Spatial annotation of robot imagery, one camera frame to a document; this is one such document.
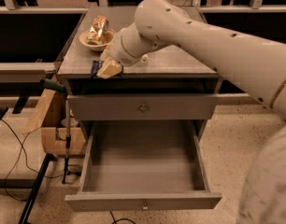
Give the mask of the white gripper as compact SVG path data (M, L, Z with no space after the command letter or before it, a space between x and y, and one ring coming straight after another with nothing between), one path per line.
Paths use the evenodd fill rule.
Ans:
M118 75L122 66L132 66L139 62L150 50L150 41L142 36L135 27L121 29L113 37L100 55L97 76L108 79Z

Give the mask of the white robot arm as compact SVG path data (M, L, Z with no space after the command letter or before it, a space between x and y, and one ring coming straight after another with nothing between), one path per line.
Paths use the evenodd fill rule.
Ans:
M165 0L143 0L134 22L101 55L131 66L175 45L286 120L286 44L195 21ZM286 126L257 154L245 179L236 224L286 224Z

